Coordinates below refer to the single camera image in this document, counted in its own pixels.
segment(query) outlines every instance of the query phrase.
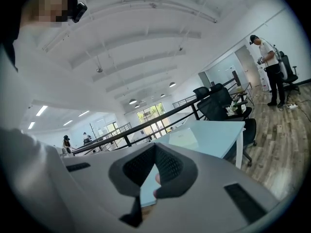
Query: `black pants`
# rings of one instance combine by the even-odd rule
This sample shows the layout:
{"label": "black pants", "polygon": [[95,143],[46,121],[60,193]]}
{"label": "black pants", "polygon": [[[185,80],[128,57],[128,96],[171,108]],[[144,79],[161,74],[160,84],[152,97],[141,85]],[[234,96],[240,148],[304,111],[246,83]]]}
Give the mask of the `black pants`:
{"label": "black pants", "polygon": [[275,64],[269,67],[266,67],[266,72],[269,78],[269,83],[272,90],[272,99],[271,102],[276,102],[277,93],[276,93],[276,86],[278,89],[278,94],[280,96],[280,101],[285,102],[285,92],[283,87],[282,81],[282,74],[280,70],[279,64]]}

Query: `white table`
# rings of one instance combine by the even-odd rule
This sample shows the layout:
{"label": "white table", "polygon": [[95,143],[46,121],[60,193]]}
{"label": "white table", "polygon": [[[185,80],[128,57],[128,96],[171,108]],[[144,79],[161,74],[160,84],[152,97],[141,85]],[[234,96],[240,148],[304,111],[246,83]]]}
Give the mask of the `white table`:
{"label": "white table", "polygon": [[[224,158],[237,142],[236,167],[241,168],[244,125],[244,121],[187,121],[152,142],[168,143],[218,158]],[[143,206],[155,202],[153,191],[160,187],[155,181],[157,173],[158,169],[154,166],[141,187],[140,202]]]}

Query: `linear light fixture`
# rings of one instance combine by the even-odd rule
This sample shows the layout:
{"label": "linear light fixture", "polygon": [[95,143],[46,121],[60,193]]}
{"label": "linear light fixture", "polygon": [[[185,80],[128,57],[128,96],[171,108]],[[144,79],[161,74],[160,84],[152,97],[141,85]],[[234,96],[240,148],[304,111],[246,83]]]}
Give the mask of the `linear light fixture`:
{"label": "linear light fixture", "polygon": [[31,122],[30,125],[29,125],[29,127],[28,127],[28,129],[31,130],[32,127],[34,126],[34,124],[35,124],[35,122]]}
{"label": "linear light fixture", "polygon": [[133,103],[136,103],[136,102],[137,102],[136,99],[131,99],[131,100],[129,101],[129,104],[133,104]]}
{"label": "linear light fixture", "polygon": [[72,120],[70,120],[69,122],[65,123],[64,126],[66,126],[67,124],[70,124],[72,122]]}
{"label": "linear light fixture", "polygon": [[41,114],[45,111],[45,109],[47,108],[47,106],[46,105],[43,105],[42,107],[41,107],[41,109],[38,111],[38,113],[37,113],[37,117],[39,117],[39,116],[41,116]]}
{"label": "linear light fixture", "polygon": [[84,114],[88,113],[89,111],[85,111],[83,112],[81,115],[79,115],[79,117],[83,116]]}

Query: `wooden floor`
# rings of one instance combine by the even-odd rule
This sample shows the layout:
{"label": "wooden floor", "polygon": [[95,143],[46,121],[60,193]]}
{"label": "wooden floor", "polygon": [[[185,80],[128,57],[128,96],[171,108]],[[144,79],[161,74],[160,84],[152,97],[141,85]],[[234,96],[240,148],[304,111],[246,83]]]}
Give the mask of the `wooden floor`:
{"label": "wooden floor", "polygon": [[296,102],[311,100],[311,84],[299,88],[301,95],[292,91],[288,100],[288,103],[296,103],[299,107],[293,110],[284,108],[283,111],[258,104],[271,101],[271,94],[263,92],[260,86],[250,90],[255,103],[250,117],[257,122],[258,144],[246,150],[253,159],[253,165],[248,167],[244,158],[242,170],[279,200],[299,188],[311,155],[311,122],[302,112],[311,119],[311,101]]}

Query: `person in background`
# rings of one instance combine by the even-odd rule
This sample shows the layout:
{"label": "person in background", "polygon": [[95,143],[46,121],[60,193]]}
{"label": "person in background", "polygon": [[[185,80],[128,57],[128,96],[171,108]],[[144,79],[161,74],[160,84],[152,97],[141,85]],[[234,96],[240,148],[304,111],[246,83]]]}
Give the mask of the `person in background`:
{"label": "person in background", "polygon": [[15,51],[13,42],[18,38],[20,28],[39,24],[54,26],[55,23],[68,21],[78,0],[8,0],[2,10],[2,24],[0,43],[4,45],[9,58],[15,65]]}
{"label": "person in background", "polygon": [[86,143],[90,142],[91,139],[92,139],[92,137],[90,135],[86,134],[85,132],[83,133],[83,143],[84,143],[84,145]]}
{"label": "person in background", "polygon": [[68,153],[71,153],[72,150],[75,150],[75,148],[73,148],[69,142],[69,137],[68,135],[64,136],[64,140],[63,140],[63,148],[67,150]]}
{"label": "person in background", "polygon": [[[251,43],[259,46],[261,58],[258,59],[258,64],[265,64],[265,71],[267,72],[267,76],[269,79],[270,87],[272,90],[272,99],[271,102],[268,103],[268,106],[276,106],[281,108],[285,104],[285,92],[283,87],[283,80],[281,74],[281,67],[276,58],[276,53],[274,52],[273,47],[264,39],[259,39],[256,35],[250,36]],[[280,98],[280,103],[277,104],[277,92],[276,86],[278,89],[278,94]]]}

